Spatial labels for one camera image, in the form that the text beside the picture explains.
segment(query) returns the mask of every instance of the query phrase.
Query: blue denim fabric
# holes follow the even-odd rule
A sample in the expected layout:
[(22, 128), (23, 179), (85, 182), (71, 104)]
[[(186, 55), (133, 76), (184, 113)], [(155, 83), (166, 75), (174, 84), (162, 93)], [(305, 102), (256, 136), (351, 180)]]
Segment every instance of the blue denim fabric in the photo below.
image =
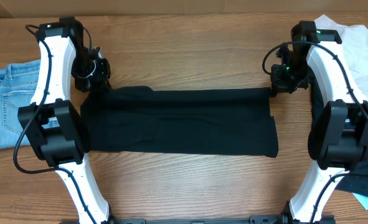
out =
[[(39, 69), (40, 60), (11, 64), (0, 69), (0, 149), (14, 147), (22, 132), (17, 109), (30, 104), (39, 79)], [(54, 121), (43, 127), (57, 125)], [(29, 145), (27, 137), (21, 145)]]

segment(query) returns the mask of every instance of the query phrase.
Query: tan surface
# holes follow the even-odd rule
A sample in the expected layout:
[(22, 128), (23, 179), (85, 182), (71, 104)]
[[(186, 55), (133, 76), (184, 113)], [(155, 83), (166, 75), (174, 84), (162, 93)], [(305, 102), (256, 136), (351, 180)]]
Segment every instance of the tan surface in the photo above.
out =
[(0, 0), (0, 17), (368, 11), (368, 0)]
[[(148, 85), (155, 90), (251, 88), (269, 85), (261, 70), (264, 55), (290, 40), (300, 20), (320, 13), (219, 14), (208, 16), (79, 17), (104, 48), (113, 87)], [(365, 24), (368, 12), (328, 13), (341, 24)], [(0, 19), (0, 68), (39, 58), (25, 29), (56, 21)], [(78, 108), (85, 99), (72, 87)], [(200, 156), (91, 152), (98, 186), (120, 218), (217, 218), (279, 213), (302, 182), (309, 163), (306, 142), (311, 123), (307, 90), (272, 98), (279, 138), (276, 159), (253, 156)], [(32, 149), (19, 160), (26, 169), (45, 167)], [(325, 214), (338, 223), (368, 223), (349, 193), (334, 192)], [(26, 175), (12, 163), (12, 150), (0, 151), (0, 223), (57, 223), (77, 212), (55, 173)]]

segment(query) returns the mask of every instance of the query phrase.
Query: white arm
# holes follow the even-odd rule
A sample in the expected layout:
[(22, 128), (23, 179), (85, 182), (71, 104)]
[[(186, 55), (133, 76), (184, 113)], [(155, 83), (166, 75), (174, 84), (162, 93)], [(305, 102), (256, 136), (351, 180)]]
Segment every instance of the white arm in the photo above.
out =
[[(320, 45), (328, 48), (339, 57), (339, 60), (346, 70), (347, 77), (351, 88), (354, 90), (356, 98), (360, 102), (367, 100), (365, 95), (359, 90), (357, 84), (352, 79), (352, 75), (344, 58), (342, 45), (337, 44), (336, 42), (326, 41), (322, 41)], [(351, 96), (347, 94), (348, 89), (346, 82), (344, 81), (342, 71), (337, 62), (333, 60), (332, 56), (319, 47), (311, 46), (307, 55), (307, 63), (313, 70), (318, 81), (324, 105), (326, 105), (328, 101), (335, 101), (338, 99), (342, 99), (346, 103), (353, 103)], [(312, 161), (299, 191), (289, 203), (293, 219), (308, 223), (311, 219), (317, 197), (330, 177), (338, 173), (348, 172), (349, 171), (345, 171), (344, 168), (333, 167), (322, 170), (319, 168), (318, 162)], [(316, 212), (314, 222), (320, 221), (322, 210), (341, 179), (342, 177), (337, 178), (335, 182), (331, 183), (328, 189), (326, 189), (318, 205), (318, 211)]]
[[(49, 95), (44, 104), (55, 103), (55, 100), (60, 98), (62, 100), (70, 99), (70, 75), (72, 72), (72, 64), (76, 57), (76, 50), (70, 37), (62, 37), (60, 35), (53, 37), (46, 37), (45, 43), (48, 45), (52, 57), (51, 78), (49, 83)], [(31, 103), (36, 102), (40, 104), (44, 94), (45, 83), (48, 75), (48, 53), (42, 42), (39, 42), (41, 64), (40, 75), (37, 83), (37, 88)]]
[[(109, 205), (108, 202), (102, 197), (101, 192), (97, 186), (94, 175), (92, 174), (90, 161), (88, 160), (88, 153), (84, 154), (83, 162), (77, 165), (75, 162), (69, 162), (67, 164), (61, 164), (59, 167), (69, 170), (73, 173), (78, 187), (82, 193), (85, 204), (88, 206), (92, 217), (97, 224), (107, 221), (109, 217)], [(82, 203), (78, 197), (77, 190), (73, 184), (71, 178), (63, 171), (56, 171), (60, 178), (65, 182), (67, 190), (76, 206), (78, 211), (78, 218), (80, 224), (92, 224), (90, 217), (84, 211)]]

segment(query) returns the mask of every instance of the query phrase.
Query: black garment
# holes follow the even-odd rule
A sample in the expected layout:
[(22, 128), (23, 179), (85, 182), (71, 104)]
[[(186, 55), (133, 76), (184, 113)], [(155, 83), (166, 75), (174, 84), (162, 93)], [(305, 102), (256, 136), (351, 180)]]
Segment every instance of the black garment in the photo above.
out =
[(153, 91), (93, 89), (81, 106), (96, 151), (276, 157), (269, 88)]
[[(316, 122), (324, 108), (321, 90), (315, 77), (310, 78), (313, 101), (313, 123)], [(365, 161), (359, 162), (356, 168), (351, 171), (357, 174), (368, 174), (368, 158)], [(357, 193), (368, 197), (368, 178), (345, 177), (336, 186), (336, 190), (343, 190), (350, 193)]]

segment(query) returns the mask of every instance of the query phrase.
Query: black cord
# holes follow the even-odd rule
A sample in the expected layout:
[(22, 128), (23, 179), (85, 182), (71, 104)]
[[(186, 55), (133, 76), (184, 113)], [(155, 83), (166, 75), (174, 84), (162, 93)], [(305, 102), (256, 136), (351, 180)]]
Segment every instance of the black cord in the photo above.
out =
[[(290, 44), (308, 44), (308, 45), (313, 45), (315, 47), (319, 47), (320, 49), (323, 49), (325, 52), (327, 52), (329, 55), (331, 55), (333, 57), (333, 59), (337, 62), (337, 64), (339, 65), (341, 71), (342, 71), (342, 74), (343, 74), (343, 77), (344, 77), (344, 81), (346, 82), (346, 86), (347, 86), (347, 89), (348, 89), (348, 94), (350, 94), (352, 100), (355, 102), (355, 104), (359, 107), (363, 117), (366, 119), (367, 123), (368, 123), (368, 114), (366, 113), (365, 109), (362, 107), (362, 105), (359, 103), (358, 99), (356, 98), (356, 96), (354, 95), (354, 90), (351, 88), (351, 85), (350, 85), (350, 81), (348, 79), (348, 76), (347, 76), (347, 73), (346, 73), (346, 70), (344, 69), (344, 66), (343, 64), (341, 63), (341, 61), (339, 60), (339, 57), (337, 55), (335, 55), (333, 52), (331, 52), (329, 49), (327, 49), (326, 47), (322, 46), (322, 45), (319, 45), (319, 44), (316, 44), (314, 42), (308, 42), (308, 41), (290, 41), (290, 42), (286, 42), (286, 43), (283, 43), (283, 44), (280, 44), (274, 48), (272, 48), (264, 57), (264, 60), (263, 60), (263, 64), (262, 64), (262, 67), (263, 67), (263, 71), (269, 75), (271, 75), (272, 73), (271, 72), (268, 72), (266, 69), (265, 69), (265, 61), (267, 60), (268, 56), (270, 56), (270, 54), (272, 52), (274, 52), (275, 50), (279, 49), (280, 47), (284, 47), (284, 46), (287, 46), (287, 45), (290, 45)], [(322, 191), (319, 193), (318, 195), (318, 198), (316, 200), (316, 203), (314, 205), (314, 210), (313, 210), (313, 214), (311, 216), (311, 219), (309, 221), (309, 224), (312, 224), (314, 222), (314, 218), (315, 218), (315, 215), (316, 215), (316, 212), (318, 210), (318, 205), (322, 199), (322, 196), (323, 194), (325, 193), (326, 189), (328, 189), (329, 185), (334, 182), (335, 179), (339, 178), (339, 177), (345, 177), (345, 176), (353, 176), (353, 177), (368, 177), (368, 174), (353, 174), (353, 173), (348, 173), (348, 174), (337, 174), (337, 175), (334, 175), (332, 176), (329, 181), (325, 184), (325, 186), (323, 187)]]
[(92, 39), (91, 39), (91, 35), (90, 35), (90, 32), (88, 31), (87, 28), (83, 27), (83, 29), (85, 30), (85, 32), (87, 32), (88, 39), (90, 40), (90, 47), (88, 48), (88, 54), (90, 54), (91, 53), (91, 50), (92, 50)]
[[(30, 27), (33, 27), (33, 28), (36, 28), (38, 29), (39, 27), (37, 26), (33, 26), (33, 25), (26, 25), (26, 29), (35, 36), (35, 32), (33, 32)], [(49, 83), (50, 83), (50, 79), (51, 79), (51, 70), (52, 70), (52, 54), (51, 54), (51, 51), (48, 47), (48, 45), (45, 43), (45, 41), (43, 40), (40, 40), (40, 42), (42, 42), (42, 44), (44, 45), (44, 47), (47, 49), (47, 53), (48, 53), (48, 72), (47, 72), (47, 81), (45, 83), (45, 88), (44, 88), (44, 95), (42, 96), (42, 99), (41, 99), (41, 102), (39, 103), (37, 109), (34, 111), (34, 114), (33, 116), (30, 118), (29, 122), (27, 122), (26, 126), (24, 127), (23, 131), (21, 132), (21, 135), (19, 136), (17, 142), (16, 142), (16, 145), (15, 145), (15, 150), (14, 150), (14, 156), (13, 156), (13, 159), (14, 159), (14, 165), (16, 167), (16, 169), (18, 169), (19, 171), (21, 171), (22, 173), (25, 173), (25, 174), (40, 174), (40, 173), (44, 173), (44, 172), (50, 172), (50, 171), (56, 171), (56, 170), (59, 170), (59, 171), (62, 171), (62, 172), (65, 172), (67, 174), (68, 177), (71, 178), (75, 188), (76, 188), (76, 191), (77, 191), (77, 194), (78, 194), (78, 197), (82, 203), (82, 206), (83, 206), (83, 209), (84, 211), (88, 214), (88, 216), (90, 217), (91, 221), (94, 223), (94, 224), (97, 224), (97, 222), (95, 221), (95, 219), (93, 218), (92, 214), (90, 213), (90, 211), (88, 210), (88, 206), (85, 205), (85, 202), (84, 202), (84, 199), (83, 199), (83, 195), (80, 191), (80, 188), (78, 187), (78, 184), (77, 184), (77, 181), (75, 179), (75, 177), (73, 176), (73, 174), (68, 171), (67, 169), (64, 169), (64, 168), (61, 168), (61, 167), (52, 167), (52, 168), (48, 168), (48, 169), (41, 169), (41, 170), (26, 170), (26, 169), (23, 169), (18, 161), (17, 161), (17, 153), (19, 151), (19, 147), (21, 146), (21, 143), (22, 143), (22, 140), (23, 140), (23, 137), (24, 135), (26, 134), (27, 132), (27, 129), (28, 127), (30, 126), (30, 124), (33, 122), (33, 120), (36, 119), (36, 117), (38, 116), (42, 106), (44, 105), (44, 102), (45, 102), (45, 99), (47, 98), (47, 95), (49, 94), (48, 92), (48, 88), (49, 88)]]

